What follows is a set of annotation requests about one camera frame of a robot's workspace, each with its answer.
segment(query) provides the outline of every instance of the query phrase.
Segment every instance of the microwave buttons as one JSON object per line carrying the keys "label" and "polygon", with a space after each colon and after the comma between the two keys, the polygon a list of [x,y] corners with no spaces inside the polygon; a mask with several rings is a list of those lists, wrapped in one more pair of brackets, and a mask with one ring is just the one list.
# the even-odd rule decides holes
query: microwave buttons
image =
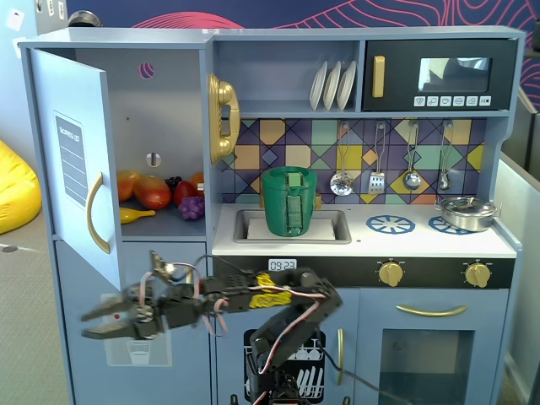
{"label": "microwave buttons", "polygon": [[415,107],[424,107],[425,106],[425,96],[417,95],[414,97],[414,106]]}
{"label": "microwave buttons", "polygon": [[439,105],[439,96],[431,95],[428,97],[428,107],[436,107]]}
{"label": "microwave buttons", "polygon": [[478,96],[469,95],[467,97],[467,107],[476,107],[478,105]]}
{"label": "microwave buttons", "polygon": [[491,96],[490,95],[481,95],[480,96],[480,106],[487,107],[491,105]]}
{"label": "microwave buttons", "polygon": [[465,96],[464,95],[455,95],[454,104],[455,107],[463,107],[465,105]]}
{"label": "microwave buttons", "polygon": [[452,105],[452,96],[451,95],[442,95],[440,97],[440,106],[441,107],[450,107]]}

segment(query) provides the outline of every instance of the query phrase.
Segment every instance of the sink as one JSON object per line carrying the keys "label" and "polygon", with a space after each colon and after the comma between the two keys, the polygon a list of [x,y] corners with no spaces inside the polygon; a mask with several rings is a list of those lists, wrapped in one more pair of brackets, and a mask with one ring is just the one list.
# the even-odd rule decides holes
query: sink
{"label": "sink", "polygon": [[236,213],[235,231],[233,234],[233,241],[236,243],[318,243],[345,245],[351,243],[351,240],[345,213],[338,210],[315,211],[311,215],[310,229],[304,235],[294,238],[284,238],[270,233],[267,228],[264,211],[243,209]]}

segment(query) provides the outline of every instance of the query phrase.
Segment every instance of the robotic arm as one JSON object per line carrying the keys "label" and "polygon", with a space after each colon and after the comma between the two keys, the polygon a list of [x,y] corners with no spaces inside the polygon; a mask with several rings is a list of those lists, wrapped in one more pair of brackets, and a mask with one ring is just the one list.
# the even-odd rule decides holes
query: robotic arm
{"label": "robotic arm", "polygon": [[174,277],[173,266],[155,252],[150,254],[153,269],[147,274],[167,285],[165,293],[154,298],[153,283],[143,278],[141,283],[122,291],[121,296],[107,300],[81,318],[90,321],[125,311],[128,319],[84,329],[84,337],[153,339],[164,331],[163,318],[173,329],[197,324],[201,317],[209,325],[209,316],[222,323],[221,310],[234,313],[287,305],[251,335],[251,354],[246,356],[251,403],[307,404],[300,400],[294,377],[280,368],[341,306],[338,292],[328,281],[318,278],[309,268],[298,268],[267,273],[244,271],[227,278],[206,278],[200,284],[181,283],[181,278]]}

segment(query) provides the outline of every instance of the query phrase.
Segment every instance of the colorful tile backsplash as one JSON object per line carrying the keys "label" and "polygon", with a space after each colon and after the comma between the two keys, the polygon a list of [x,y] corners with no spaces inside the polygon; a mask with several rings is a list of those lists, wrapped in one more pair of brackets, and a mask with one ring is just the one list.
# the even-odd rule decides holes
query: colorful tile backsplash
{"label": "colorful tile backsplash", "polygon": [[[283,165],[301,166],[318,175],[317,192],[322,201],[360,204],[433,204],[436,196],[476,195],[482,164],[485,119],[453,120],[453,146],[447,158],[451,187],[438,188],[441,167],[440,143],[443,119],[418,119],[418,146],[413,152],[414,169],[422,185],[411,192],[402,178],[408,169],[408,120],[384,120],[386,147],[381,158],[385,173],[384,194],[368,194],[368,180],[377,166],[374,150],[375,124],[379,120],[253,120],[242,121],[233,154],[219,162],[223,175],[224,203],[259,203],[261,175]],[[343,122],[349,131],[341,129]],[[446,138],[451,130],[446,131]],[[338,139],[342,138],[345,170],[354,178],[354,192],[337,197],[330,179],[341,168]]]}

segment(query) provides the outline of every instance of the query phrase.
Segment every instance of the microwave handle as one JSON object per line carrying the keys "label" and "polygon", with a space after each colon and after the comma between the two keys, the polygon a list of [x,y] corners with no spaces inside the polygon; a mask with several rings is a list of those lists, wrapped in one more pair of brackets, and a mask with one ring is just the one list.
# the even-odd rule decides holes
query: microwave handle
{"label": "microwave handle", "polygon": [[381,98],[385,93],[385,57],[378,55],[373,57],[373,91],[374,99]]}

